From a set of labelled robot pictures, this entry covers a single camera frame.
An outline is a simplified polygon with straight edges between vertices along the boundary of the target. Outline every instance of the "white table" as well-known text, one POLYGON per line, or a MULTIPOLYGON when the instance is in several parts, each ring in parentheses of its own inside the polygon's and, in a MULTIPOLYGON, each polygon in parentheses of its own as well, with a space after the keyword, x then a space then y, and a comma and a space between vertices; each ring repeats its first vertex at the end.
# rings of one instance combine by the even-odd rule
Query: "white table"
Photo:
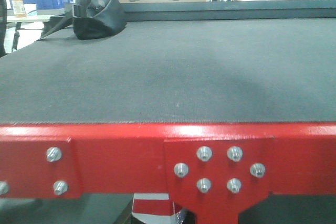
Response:
POLYGON ((46 24, 50 21, 51 16, 53 15, 31 15, 31 16, 27 15, 26 17, 23 17, 23 18, 17 18, 15 16, 7 16, 7 22, 16 23, 14 39, 13 39, 13 44, 12 44, 12 52, 17 49, 17 44, 18 44, 19 37, 20 37, 19 30, 34 30, 34 29, 21 28, 22 23, 24 22, 43 22, 44 27, 42 31, 44 31, 46 28, 46 24))

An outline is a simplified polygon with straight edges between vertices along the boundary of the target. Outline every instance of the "red and white object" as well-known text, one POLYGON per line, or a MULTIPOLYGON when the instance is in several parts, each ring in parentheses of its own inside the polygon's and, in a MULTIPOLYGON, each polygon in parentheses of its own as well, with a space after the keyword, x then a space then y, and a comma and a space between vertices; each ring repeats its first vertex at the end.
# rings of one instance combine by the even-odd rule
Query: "red and white object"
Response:
POLYGON ((169 194, 134 194, 132 215, 147 224, 182 224, 186 210, 169 194))

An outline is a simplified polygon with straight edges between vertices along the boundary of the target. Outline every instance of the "bag strap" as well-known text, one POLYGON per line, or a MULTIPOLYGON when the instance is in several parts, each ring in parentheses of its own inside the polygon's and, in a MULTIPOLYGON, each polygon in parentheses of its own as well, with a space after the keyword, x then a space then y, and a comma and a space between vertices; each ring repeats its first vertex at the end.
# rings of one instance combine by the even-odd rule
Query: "bag strap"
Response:
POLYGON ((72 16, 72 10, 67 12, 66 15, 52 29, 50 29, 47 33, 43 34, 41 38, 38 39, 38 41, 43 40, 48 35, 67 27, 67 24, 72 19, 72 16))

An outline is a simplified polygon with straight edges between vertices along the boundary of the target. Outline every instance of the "chair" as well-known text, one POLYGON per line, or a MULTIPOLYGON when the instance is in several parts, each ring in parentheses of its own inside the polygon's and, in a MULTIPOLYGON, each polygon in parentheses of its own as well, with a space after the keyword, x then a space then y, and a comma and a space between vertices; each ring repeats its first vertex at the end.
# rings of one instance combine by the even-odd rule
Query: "chair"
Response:
POLYGON ((5 35, 7 26, 7 4, 6 0, 0 0, 0 57, 6 55, 5 35))

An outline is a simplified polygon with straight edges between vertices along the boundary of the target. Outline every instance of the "metal leg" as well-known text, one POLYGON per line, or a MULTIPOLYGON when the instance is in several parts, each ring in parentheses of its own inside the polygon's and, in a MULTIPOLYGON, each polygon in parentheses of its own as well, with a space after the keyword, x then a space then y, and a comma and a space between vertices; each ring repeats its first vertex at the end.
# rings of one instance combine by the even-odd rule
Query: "metal leg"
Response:
POLYGON ((17 50, 17 44, 19 42, 20 33, 19 30, 21 29, 21 22, 17 22, 15 26, 15 33, 14 33, 14 39, 12 44, 12 52, 17 50))
POLYGON ((46 34, 47 32, 49 32, 51 29, 51 25, 50 22, 43 22, 43 29, 42 29, 42 33, 41 33, 41 37, 46 34))

